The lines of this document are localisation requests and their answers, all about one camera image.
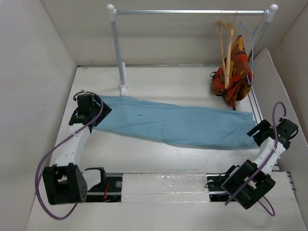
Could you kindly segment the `light blue trousers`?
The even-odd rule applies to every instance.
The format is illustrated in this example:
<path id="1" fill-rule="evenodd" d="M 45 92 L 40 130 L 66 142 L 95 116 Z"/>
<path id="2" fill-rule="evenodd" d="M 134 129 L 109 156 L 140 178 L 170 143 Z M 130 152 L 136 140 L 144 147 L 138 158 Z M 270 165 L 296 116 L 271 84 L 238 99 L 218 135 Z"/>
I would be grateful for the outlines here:
<path id="1" fill-rule="evenodd" d="M 102 96 L 112 110 L 96 130 L 172 146 L 217 150 L 255 149 L 247 135 L 256 122 L 251 112 L 180 106 L 129 96 Z"/>

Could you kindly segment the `wooden clothes hanger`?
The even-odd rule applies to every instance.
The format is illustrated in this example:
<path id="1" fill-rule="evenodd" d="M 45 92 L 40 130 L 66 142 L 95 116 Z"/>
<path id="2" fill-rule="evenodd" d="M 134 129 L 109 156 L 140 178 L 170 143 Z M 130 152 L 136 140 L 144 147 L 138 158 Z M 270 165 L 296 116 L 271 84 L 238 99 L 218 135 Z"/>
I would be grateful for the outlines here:
<path id="1" fill-rule="evenodd" d="M 232 47 L 232 39 L 234 35 L 234 24 L 228 23 L 225 24 L 221 20 L 218 22 L 219 26 L 219 38 L 220 38 L 220 49 L 221 49 L 221 58 L 222 58 L 222 68 L 223 68 L 223 74 L 224 74 L 224 87 L 225 89 L 229 86 L 230 81 L 230 67 L 231 67 L 231 47 Z M 224 42 L 222 37 L 222 29 L 227 31 L 227 43 L 226 48 L 227 52 L 224 53 Z"/>

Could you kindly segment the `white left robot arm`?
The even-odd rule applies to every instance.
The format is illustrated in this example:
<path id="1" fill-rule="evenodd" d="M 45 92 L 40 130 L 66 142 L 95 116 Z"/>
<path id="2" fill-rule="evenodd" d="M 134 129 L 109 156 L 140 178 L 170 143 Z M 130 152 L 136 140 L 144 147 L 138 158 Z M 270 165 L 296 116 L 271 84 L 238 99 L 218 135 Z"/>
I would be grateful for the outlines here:
<path id="1" fill-rule="evenodd" d="M 102 99 L 90 92 L 73 97 L 77 102 L 69 120 L 69 139 L 51 167 L 45 167 L 42 176 L 50 205 L 84 203 L 88 192 L 94 188 L 105 190 L 108 186 L 103 167 L 79 168 L 87 139 L 95 127 L 111 112 Z"/>

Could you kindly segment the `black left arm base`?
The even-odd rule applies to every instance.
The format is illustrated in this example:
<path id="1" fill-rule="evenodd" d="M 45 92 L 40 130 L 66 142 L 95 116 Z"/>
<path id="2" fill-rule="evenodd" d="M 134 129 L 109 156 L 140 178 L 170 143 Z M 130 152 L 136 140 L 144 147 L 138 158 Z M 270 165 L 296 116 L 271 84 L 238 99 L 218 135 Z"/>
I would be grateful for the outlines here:
<path id="1" fill-rule="evenodd" d="M 107 174 L 104 185 L 96 185 L 90 189 L 86 203 L 118 203 L 121 202 L 123 175 Z"/>

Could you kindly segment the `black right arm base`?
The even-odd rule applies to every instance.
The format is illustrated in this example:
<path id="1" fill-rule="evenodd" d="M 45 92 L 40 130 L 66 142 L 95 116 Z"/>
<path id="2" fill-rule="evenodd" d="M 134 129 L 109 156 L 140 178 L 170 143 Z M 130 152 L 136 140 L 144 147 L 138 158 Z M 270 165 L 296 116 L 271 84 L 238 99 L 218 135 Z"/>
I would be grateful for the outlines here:
<path id="1" fill-rule="evenodd" d="M 210 202 L 226 202 L 230 195 L 222 189 L 222 184 L 226 180 L 225 176 L 208 175 L 205 188 L 208 189 Z"/>

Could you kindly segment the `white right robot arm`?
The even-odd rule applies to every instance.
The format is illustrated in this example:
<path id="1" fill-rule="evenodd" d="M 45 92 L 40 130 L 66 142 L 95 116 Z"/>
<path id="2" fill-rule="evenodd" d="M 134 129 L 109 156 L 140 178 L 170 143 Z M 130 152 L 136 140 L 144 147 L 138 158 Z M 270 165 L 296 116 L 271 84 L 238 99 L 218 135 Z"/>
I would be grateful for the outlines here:
<path id="1" fill-rule="evenodd" d="M 289 149 L 290 139 L 297 132 L 297 125 L 281 118 L 275 127 L 262 120 L 247 133 L 259 146 L 259 152 L 254 161 L 246 160 L 222 178 L 221 188 L 229 194 L 226 205 L 235 200 L 244 209 L 249 209 L 274 187 L 275 181 L 270 176 L 272 169 L 281 154 Z"/>

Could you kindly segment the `orange patterned garment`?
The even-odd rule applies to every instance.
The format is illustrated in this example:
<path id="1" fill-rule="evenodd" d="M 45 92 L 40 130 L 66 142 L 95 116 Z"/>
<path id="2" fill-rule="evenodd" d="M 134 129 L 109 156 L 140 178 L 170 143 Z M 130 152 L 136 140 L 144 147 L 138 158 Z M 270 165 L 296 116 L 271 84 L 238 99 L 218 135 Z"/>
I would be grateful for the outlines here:
<path id="1" fill-rule="evenodd" d="M 222 66 L 216 72 L 211 73 L 211 92 L 221 96 L 225 103 L 233 110 L 236 103 L 243 100 L 251 89 L 251 81 L 254 76 L 249 66 L 248 57 L 245 51 L 243 37 L 239 35 L 231 47 L 231 66 L 229 85 L 224 85 L 224 73 Z"/>

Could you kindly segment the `white foam block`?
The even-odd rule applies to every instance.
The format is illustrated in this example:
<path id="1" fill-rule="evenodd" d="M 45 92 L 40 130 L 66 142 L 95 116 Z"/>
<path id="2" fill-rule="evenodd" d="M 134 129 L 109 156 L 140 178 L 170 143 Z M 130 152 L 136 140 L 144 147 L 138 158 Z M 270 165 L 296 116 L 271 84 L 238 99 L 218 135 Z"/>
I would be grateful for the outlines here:
<path id="1" fill-rule="evenodd" d="M 206 174 L 124 174 L 121 202 L 199 204 L 209 202 Z"/>

